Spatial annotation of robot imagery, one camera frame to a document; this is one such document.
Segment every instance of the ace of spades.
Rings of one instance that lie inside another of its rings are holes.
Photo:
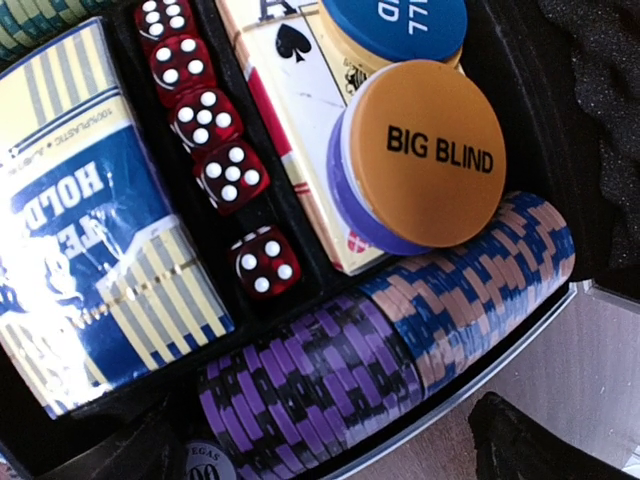
[[[311,43],[302,32],[283,23],[276,35],[276,51],[285,59],[295,55],[296,63],[299,63],[305,60],[302,53],[311,51]]]

